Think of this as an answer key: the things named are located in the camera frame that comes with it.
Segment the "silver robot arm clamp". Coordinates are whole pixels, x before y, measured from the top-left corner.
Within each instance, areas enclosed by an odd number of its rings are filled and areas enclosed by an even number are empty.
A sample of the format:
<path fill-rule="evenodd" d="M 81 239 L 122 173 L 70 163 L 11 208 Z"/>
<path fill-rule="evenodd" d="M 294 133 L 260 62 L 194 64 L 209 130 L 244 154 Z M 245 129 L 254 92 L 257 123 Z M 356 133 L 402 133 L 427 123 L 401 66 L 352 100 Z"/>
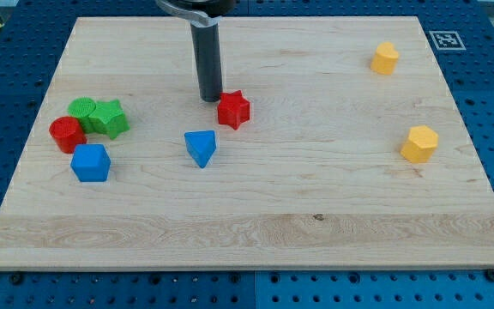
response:
<path fill-rule="evenodd" d="M 223 15 L 231 12 L 235 0 L 155 0 L 168 15 L 188 21 L 195 27 L 217 25 Z"/>

